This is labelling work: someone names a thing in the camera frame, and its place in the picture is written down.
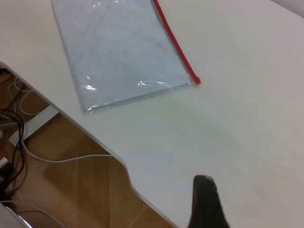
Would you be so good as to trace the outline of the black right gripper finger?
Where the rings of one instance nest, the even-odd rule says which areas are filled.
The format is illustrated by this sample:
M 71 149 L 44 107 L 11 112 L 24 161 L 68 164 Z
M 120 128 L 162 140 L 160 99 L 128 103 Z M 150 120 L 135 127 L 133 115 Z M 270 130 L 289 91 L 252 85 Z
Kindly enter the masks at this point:
M 228 228 L 217 186 L 210 176 L 193 179 L 192 210 L 189 228 Z

